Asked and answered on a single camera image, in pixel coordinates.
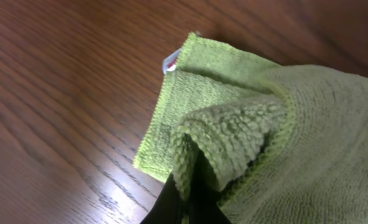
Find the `white cloth label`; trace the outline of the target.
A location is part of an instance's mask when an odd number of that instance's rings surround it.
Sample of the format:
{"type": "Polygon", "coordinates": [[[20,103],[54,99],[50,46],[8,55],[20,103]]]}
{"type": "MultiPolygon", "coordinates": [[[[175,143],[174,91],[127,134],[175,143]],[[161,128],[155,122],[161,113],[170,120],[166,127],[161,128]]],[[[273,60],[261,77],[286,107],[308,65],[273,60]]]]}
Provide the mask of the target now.
{"type": "Polygon", "coordinates": [[[177,49],[174,53],[170,54],[167,58],[165,58],[162,62],[162,71],[163,74],[166,75],[168,72],[172,72],[176,69],[177,60],[180,55],[182,49],[177,49]]]}

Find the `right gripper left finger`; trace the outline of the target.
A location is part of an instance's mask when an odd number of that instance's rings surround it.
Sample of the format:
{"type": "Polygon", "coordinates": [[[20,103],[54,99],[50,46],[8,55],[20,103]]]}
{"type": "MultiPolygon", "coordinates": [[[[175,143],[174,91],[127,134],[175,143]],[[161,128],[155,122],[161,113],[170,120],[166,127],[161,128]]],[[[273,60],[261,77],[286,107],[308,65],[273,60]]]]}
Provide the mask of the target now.
{"type": "Polygon", "coordinates": [[[181,224],[183,202],[170,174],[154,206],[140,224],[181,224]]]}

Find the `green microfiber cloth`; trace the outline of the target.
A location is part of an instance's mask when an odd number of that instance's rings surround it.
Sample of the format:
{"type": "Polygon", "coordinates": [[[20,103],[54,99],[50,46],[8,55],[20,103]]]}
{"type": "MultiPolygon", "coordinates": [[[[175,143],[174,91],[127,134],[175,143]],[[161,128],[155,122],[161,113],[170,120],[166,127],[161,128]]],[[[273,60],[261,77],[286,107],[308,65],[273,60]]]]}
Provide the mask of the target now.
{"type": "Polygon", "coordinates": [[[368,223],[368,78],[194,33],[181,49],[134,166],[173,174],[182,223],[199,151],[231,223],[368,223]]]}

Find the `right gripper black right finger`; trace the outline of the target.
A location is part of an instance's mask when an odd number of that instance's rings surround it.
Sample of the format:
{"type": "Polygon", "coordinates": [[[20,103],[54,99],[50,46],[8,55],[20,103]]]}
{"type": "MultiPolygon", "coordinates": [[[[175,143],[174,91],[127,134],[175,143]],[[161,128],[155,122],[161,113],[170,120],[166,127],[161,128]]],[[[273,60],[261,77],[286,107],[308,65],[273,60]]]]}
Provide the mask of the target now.
{"type": "Polygon", "coordinates": [[[220,210],[216,196],[206,184],[203,177],[204,166],[207,159],[202,151],[196,158],[191,192],[188,199],[189,224],[231,224],[229,219],[220,210]]]}

